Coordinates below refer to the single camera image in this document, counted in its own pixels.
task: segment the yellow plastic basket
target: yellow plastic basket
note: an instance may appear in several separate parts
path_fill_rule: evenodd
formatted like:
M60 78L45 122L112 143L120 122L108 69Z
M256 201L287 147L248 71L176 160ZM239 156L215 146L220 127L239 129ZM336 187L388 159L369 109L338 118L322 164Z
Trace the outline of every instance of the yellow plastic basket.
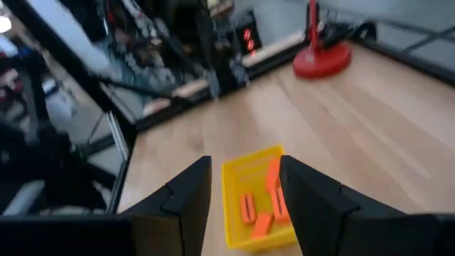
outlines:
M253 193L256 213L273 213L270 195L265 189L265 180L270 162L282 154L283 147L278 145L223 164L223 207L226 243L229 248L258 252L296 242L292 225L280 225L276 222L273 222L267 236L251 239L250 233L254 225L245 225L242 222L240 210L242 194Z

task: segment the red pole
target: red pole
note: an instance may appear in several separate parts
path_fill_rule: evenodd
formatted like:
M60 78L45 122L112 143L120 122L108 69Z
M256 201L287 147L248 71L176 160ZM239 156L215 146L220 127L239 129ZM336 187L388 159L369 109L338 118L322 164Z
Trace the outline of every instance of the red pole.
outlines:
M316 50L319 44L318 38L318 21L316 20L317 17L317 10L316 10L316 0L309 0L310 1L310 33L311 33L311 48Z

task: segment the wooden table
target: wooden table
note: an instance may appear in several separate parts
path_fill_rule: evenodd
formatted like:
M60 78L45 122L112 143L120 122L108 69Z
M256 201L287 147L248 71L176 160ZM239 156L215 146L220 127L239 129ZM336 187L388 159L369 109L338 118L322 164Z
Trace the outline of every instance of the wooden table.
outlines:
M337 76L297 80L286 65L141 134L119 210L211 155L203 255L248 255L226 250L220 167L275 144L405 212L455 211L455 90L359 46ZM263 255L301 252L293 245Z

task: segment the red stand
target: red stand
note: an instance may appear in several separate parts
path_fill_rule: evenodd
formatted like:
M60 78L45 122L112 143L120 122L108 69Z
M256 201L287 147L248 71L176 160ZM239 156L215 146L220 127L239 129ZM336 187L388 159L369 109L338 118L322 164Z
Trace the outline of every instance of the red stand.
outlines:
M293 62L294 72L302 78L323 78L342 71L350 63L347 43L339 43L329 49L319 45L316 12L316 0L310 0L311 44L300 51Z

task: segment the orange foam block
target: orange foam block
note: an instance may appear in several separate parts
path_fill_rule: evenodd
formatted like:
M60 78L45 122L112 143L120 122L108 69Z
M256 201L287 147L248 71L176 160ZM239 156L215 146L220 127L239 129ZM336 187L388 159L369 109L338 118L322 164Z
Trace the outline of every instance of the orange foam block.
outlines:
M272 214L260 213L257 216L255 228L251 232L251 238L263 238L269 232L270 226L272 225L272 219Z
M279 158L270 163L266 179L265 187L269 193L279 187Z
M245 224L254 223L256 221L255 201L253 194L246 193L240 199L240 207L242 209L242 220Z
M291 221L289 213L284 202L283 190L276 188L273 193L270 194L272 197L273 215L275 220L281 224L287 224Z

